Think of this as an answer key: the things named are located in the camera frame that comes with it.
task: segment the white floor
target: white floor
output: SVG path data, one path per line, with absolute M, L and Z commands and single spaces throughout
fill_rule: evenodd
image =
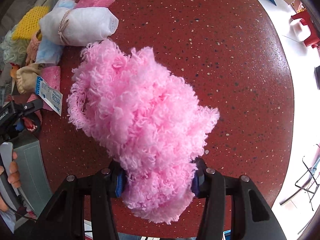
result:
M 314 68 L 320 65 L 320 56 L 317 49 L 306 47 L 303 43 L 310 35 L 307 26 L 299 20 L 291 22 L 291 15 L 295 11 L 283 0 L 275 0 L 274 6 L 268 0 L 258 0 L 269 15 L 282 43 L 286 55 L 294 88 L 294 121 L 292 150 L 289 168 L 282 189 L 272 207 L 288 240 L 298 238 L 298 232 L 312 218 L 308 194 L 300 192 L 287 204 L 280 206 L 280 202 L 297 191 L 295 182 L 303 175 L 307 165 L 312 166 L 320 153 L 316 144 L 320 143 L 320 118 L 317 113 L 320 109 L 320 91 L 316 86 Z M 320 193 L 313 198 L 313 208 L 316 211 L 320 204 Z

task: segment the round table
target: round table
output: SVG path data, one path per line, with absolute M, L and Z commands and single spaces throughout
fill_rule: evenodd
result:
M 152 46 L 156 60 L 191 84 L 203 106 L 218 107 L 203 158 L 223 175 L 247 174 L 269 205 L 288 167 L 293 128 L 293 86 L 277 33 L 257 0 L 116 0 L 119 19 L 111 36 L 120 49 Z M 62 117 L 43 114 L 40 144 L 52 190 L 68 174 L 107 167 L 106 149 L 68 123 L 66 98 L 80 50 L 66 47 L 60 62 Z M 117 230 L 152 237 L 196 236 L 204 201 L 194 199 L 171 225 L 134 217 L 121 199 L 112 201 Z M 85 218 L 90 219 L 89 200 Z M 230 229 L 231 202 L 225 229 Z

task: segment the white fabric bundle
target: white fabric bundle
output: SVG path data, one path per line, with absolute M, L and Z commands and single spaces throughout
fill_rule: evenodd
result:
M 55 44 L 69 46 L 102 41 L 115 33 L 118 23 L 117 17 L 104 7 L 54 8 L 39 21 L 44 37 Z

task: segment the pink fluffy fabric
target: pink fluffy fabric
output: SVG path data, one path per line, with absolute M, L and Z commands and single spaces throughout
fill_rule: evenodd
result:
M 157 63 L 152 48 L 131 54 L 110 40 L 82 51 L 69 121 L 126 170 L 122 198 L 134 215 L 170 224 L 192 201 L 190 162 L 203 155 L 219 112 L 199 106 L 192 87 Z

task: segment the human hand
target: human hand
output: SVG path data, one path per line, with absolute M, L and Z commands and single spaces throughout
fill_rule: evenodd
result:
M 13 152 L 12 153 L 12 157 L 14 160 L 17 159 L 17 153 Z M 4 172 L 4 168 L 2 166 L 0 166 L 0 175 Z M 10 176 L 8 176 L 8 182 L 10 184 L 12 184 L 12 186 L 18 188 L 21 187 L 21 183 L 20 183 L 20 173 L 18 171 L 18 165 L 15 161 L 10 163 L 9 166 L 9 172 L 11 173 Z M 2 198 L 0 197 L 0 210 L 3 212 L 7 212 L 8 207 L 6 206 L 6 204 L 4 203 L 4 201 L 2 200 Z

